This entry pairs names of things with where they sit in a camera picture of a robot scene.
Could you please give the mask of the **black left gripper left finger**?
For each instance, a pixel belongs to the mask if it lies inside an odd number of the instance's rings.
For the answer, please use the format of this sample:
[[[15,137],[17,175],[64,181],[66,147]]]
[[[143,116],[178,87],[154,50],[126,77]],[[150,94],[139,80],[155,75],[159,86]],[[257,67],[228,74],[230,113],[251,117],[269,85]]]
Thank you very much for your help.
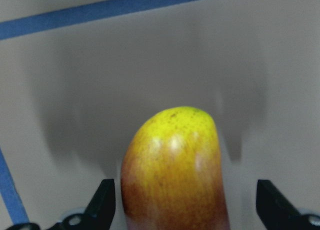
[[[83,213],[66,216],[51,230],[108,230],[116,210],[114,179],[103,179]]]

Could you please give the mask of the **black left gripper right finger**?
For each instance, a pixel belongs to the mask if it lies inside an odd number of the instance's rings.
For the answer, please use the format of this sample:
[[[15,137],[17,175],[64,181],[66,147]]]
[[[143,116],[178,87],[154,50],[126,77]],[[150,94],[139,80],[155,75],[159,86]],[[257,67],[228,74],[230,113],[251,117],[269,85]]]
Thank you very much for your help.
[[[256,185],[256,213],[267,230],[318,230],[320,215],[301,213],[268,179]]]

